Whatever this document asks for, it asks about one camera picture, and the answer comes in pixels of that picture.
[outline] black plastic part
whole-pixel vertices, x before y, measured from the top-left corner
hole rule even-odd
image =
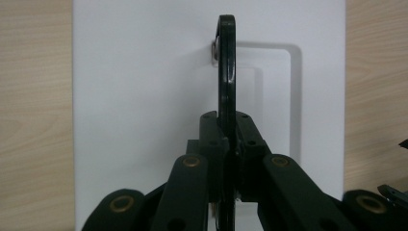
[[[162,186],[150,192],[144,197],[144,203],[141,213],[142,220],[140,221],[138,230],[150,229],[165,188],[166,184],[162,184]]]
[[[343,210],[359,230],[408,230],[408,214],[382,196],[367,191],[346,192]]]
[[[92,212],[83,231],[133,231],[140,227],[143,194],[119,190],[107,195]]]
[[[193,151],[196,143],[189,142],[188,151]],[[217,112],[209,112],[200,118],[198,153],[209,162],[209,200],[219,202],[222,197],[225,156],[229,149],[228,140],[224,138],[217,126]]]
[[[207,230],[207,169],[201,155],[176,160],[150,230]]]
[[[262,161],[271,154],[251,116],[237,112],[237,133],[240,153],[238,191],[243,202],[257,202],[262,178]]]
[[[407,148],[407,149],[408,149],[408,139],[407,139],[407,140],[405,140],[405,141],[402,141],[402,142],[399,144],[399,146],[401,146],[401,147],[404,147],[404,148]]]
[[[400,192],[388,185],[378,186],[378,191],[386,197],[389,201],[393,202],[397,206],[408,210],[408,194]]]
[[[269,154],[263,163],[268,192],[265,200],[271,199],[288,230],[356,230],[293,159]]]
[[[236,36],[233,15],[219,17],[216,33],[218,60],[218,123],[223,134],[235,138]]]

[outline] wooden panel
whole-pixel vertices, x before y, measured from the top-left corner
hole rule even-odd
[[[72,230],[71,2],[0,1],[0,230]]]
[[[345,189],[408,191],[408,1],[347,1]]]

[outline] white backdrop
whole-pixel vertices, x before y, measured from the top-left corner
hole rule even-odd
[[[344,0],[74,0],[73,9],[77,230],[108,193],[162,185],[198,138],[199,117],[217,109],[221,14],[236,17],[238,110],[272,152],[341,197]],[[237,230],[262,229],[254,208],[238,206]]]

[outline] plate hole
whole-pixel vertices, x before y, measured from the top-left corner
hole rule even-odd
[[[168,231],[183,231],[186,223],[180,218],[174,218],[167,224]]]

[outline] screw hole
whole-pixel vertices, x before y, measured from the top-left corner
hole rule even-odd
[[[110,208],[114,213],[123,213],[128,211],[134,203],[135,199],[132,196],[121,195],[111,202]]]
[[[376,198],[369,195],[359,195],[356,197],[357,203],[366,209],[375,214],[384,214],[387,212],[387,207]]]
[[[200,159],[196,157],[187,157],[183,160],[183,165],[186,167],[196,167],[200,165]]]
[[[319,222],[320,228],[327,231],[337,231],[339,230],[339,226],[336,222],[329,218],[323,218]]]
[[[183,231],[186,223],[180,218],[174,218],[167,224],[168,231]]]

